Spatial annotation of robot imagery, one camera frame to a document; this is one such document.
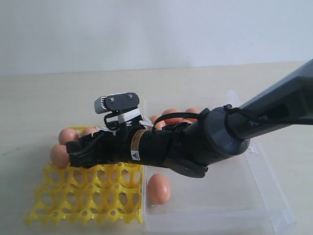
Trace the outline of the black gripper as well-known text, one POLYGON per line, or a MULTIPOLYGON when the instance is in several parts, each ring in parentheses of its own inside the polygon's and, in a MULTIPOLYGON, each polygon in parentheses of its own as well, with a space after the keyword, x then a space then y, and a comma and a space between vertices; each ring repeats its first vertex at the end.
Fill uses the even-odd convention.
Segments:
POLYGON ((98 131, 66 143, 72 167, 91 168, 119 162, 165 168, 171 131, 135 128, 127 136, 98 131))

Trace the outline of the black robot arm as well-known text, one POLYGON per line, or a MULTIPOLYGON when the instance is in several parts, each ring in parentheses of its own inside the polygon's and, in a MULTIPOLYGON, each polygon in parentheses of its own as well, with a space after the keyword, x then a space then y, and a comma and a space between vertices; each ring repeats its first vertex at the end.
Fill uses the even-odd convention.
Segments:
POLYGON ((158 118, 192 118, 192 124, 170 124, 158 130, 144 119, 138 105, 138 95, 131 92, 95 100, 95 112, 104 114, 105 126, 66 143, 70 165, 91 168, 123 162, 203 178, 209 165, 241 155, 254 137, 290 125, 312 124, 313 63, 308 61, 240 107, 227 104, 199 114, 158 118))

